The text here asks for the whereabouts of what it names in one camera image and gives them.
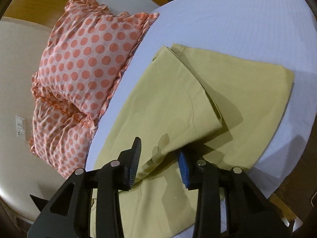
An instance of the wall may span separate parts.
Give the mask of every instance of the wall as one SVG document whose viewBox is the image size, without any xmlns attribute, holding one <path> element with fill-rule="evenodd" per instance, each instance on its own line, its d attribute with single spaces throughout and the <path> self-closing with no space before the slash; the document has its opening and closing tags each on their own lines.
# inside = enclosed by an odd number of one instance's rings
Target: wall
<svg viewBox="0 0 317 238">
<path fill-rule="evenodd" d="M 29 194 L 50 199 L 64 179 L 32 155 L 28 142 L 16 136 L 15 115 L 26 119 L 31 135 L 34 110 L 31 76 L 38 69 L 50 28 L 27 21 L 0 21 L 0 197 L 18 214 L 39 214 Z"/>
</svg>

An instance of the folded yellow sheet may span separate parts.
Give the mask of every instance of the folded yellow sheet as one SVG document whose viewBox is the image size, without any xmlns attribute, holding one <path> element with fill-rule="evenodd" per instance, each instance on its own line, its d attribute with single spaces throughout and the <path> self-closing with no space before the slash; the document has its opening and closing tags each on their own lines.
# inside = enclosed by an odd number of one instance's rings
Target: folded yellow sheet
<svg viewBox="0 0 317 238">
<path fill-rule="evenodd" d="M 119 196 L 125 236 L 167 238 L 193 224 L 197 191 L 183 187 L 169 152 L 195 141 L 191 146 L 221 168 L 250 168 L 278 127 L 292 83 L 292 72 L 282 66 L 177 44 L 162 47 L 95 164 L 101 168 L 141 138 L 137 179 L 143 180 Z M 91 218 L 93 236 L 95 206 Z"/>
</svg>

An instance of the mattress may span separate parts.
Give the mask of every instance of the mattress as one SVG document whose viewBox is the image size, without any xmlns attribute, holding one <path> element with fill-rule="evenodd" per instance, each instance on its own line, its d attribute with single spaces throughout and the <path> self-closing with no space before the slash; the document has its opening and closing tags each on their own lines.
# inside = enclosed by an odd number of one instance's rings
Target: mattress
<svg viewBox="0 0 317 238">
<path fill-rule="evenodd" d="M 161 46 L 178 43 L 247 60 L 283 65 L 295 74 L 283 119 L 248 175 L 269 197 L 302 155 L 317 110 L 317 23 L 304 0 L 174 0 L 158 9 L 92 140 L 93 169 L 130 92 Z M 225 213 L 222 215 L 225 229 Z M 181 237 L 191 237 L 192 227 Z"/>
</svg>

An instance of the pillow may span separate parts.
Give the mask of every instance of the pillow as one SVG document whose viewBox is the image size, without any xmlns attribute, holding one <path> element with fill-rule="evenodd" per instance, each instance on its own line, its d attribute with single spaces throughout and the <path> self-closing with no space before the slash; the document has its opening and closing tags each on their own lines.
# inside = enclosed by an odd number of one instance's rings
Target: pillow
<svg viewBox="0 0 317 238">
<path fill-rule="evenodd" d="M 86 164 L 93 120 L 66 99 L 59 100 L 41 84 L 32 87 L 35 96 L 31 152 L 67 178 Z"/>
<path fill-rule="evenodd" d="M 158 13 L 113 15 L 96 0 L 69 0 L 39 71 L 31 152 L 67 178 L 85 167 L 91 139 L 137 45 Z"/>
<path fill-rule="evenodd" d="M 158 16 L 116 16 L 96 0 L 69 0 L 43 52 L 38 81 L 92 120 L 99 118 L 135 47 Z"/>
</svg>

